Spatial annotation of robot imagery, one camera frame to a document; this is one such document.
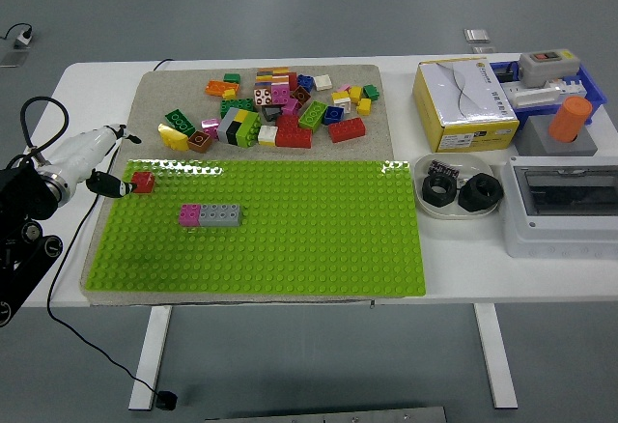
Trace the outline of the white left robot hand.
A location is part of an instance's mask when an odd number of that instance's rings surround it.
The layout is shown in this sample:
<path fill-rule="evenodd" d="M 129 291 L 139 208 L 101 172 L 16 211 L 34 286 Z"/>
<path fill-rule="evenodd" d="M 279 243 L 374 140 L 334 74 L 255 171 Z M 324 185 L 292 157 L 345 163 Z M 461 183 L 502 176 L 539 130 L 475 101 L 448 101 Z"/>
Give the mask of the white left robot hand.
<path fill-rule="evenodd" d="M 141 143 L 125 125 L 113 124 L 75 135 L 52 153 L 38 173 L 56 196 L 59 207 L 72 198 L 77 185 L 84 181 L 96 194 L 114 198 L 123 197 L 135 188 L 103 173 L 93 178 L 96 167 L 123 138 Z"/>

